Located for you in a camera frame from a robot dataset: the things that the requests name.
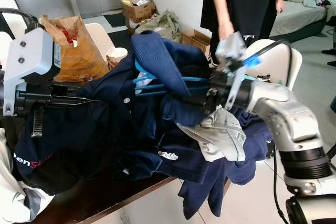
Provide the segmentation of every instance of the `white bedsheet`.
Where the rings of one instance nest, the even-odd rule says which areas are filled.
[[[306,7],[302,3],[285,1],[285,10],[277,15],[270,37],[289,34],[308,24],[319,21],[327,15],[324,7]]]

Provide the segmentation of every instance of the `brown paper bag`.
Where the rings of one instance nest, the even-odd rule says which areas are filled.
[[[61,46],[61,70],[55,76],[55,81],[84,85],[109,72],[81,17],[49,20],[48,16],[42,16],[42,24],[52,35],[54,42]]]

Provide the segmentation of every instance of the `woman's hand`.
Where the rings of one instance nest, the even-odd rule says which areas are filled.
[[[285,9],[284,0],[275,0],[275,8],[277,9],[277,14],[282,13]]]
[[[235,32],[230,20],[225,22],[219,22],[218,24],[218,36],[219,41],[226,39],[230,34]]]

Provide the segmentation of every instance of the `tiled floor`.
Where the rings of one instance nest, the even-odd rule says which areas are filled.
[[[326,34],[327,29],[328,27],[319,36],[293,43],[293,47],[303,56],[294,92],[298,100],[309,106],[321,122],[320,131],[328,150],[336,138],[336,115],[330,113],[329,109],[335,91],[336,71],[326,65],[327,61],[334,60],[334,56],[320,53],[320,50],[332,46],[332,37]],[[277,162],[278,200],[286,215],[285,202],[292,195],[283,181],[285,172],[279,155]],[[283,222],[278,217],[272,195],[273,167],[273,159],[258,162],[255,178],[250,183],[245,186],[231,184],[223,200],[220,218],[213,216],[205,202],[192,219],[185,220],[182,199],[177,196],[182,182],[175,180],[97,221],[96,224],[281,224]]]
[[[109,33],[113,33],[115,31],[122,31],[122,30],[127,30],[126,26],[119,26],[119,27],[112,27],[110,23],[105,19],[104,16],[98,16],[98,17],[93,17],[93,18],[85,18],[83,19],[84,24],[89,24],[89,23],[98,23],[102,25],[105,29],[105,31]]]

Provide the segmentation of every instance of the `chair backrest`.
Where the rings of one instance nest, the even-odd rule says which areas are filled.
[[[261,39],[254,42],[246,49],[247,57],[273,43],[274,40]],[[270,74],[273,83],[286,84],[289,66],[289,50],[286,45],[277,45],[275,48],[260,56],[261,63],[254,68],[248,69],[246,74],[257,77],[258,75]],[[302,55],[292,48],[292,66],[289,76],[288,88],[292,90],[296,77],[302,64]]]
[[[98,23],[85,24],[85,27],[93,42],[96,44],[101,56],[106,60],[108,51],[115,47],[109,35],[106,33],[103,26]]]
[[[12,38],[8,33],[0,31],[0,63],[3,67],[3,70],[6,70],[9,44],[11,43],[11,41]]]

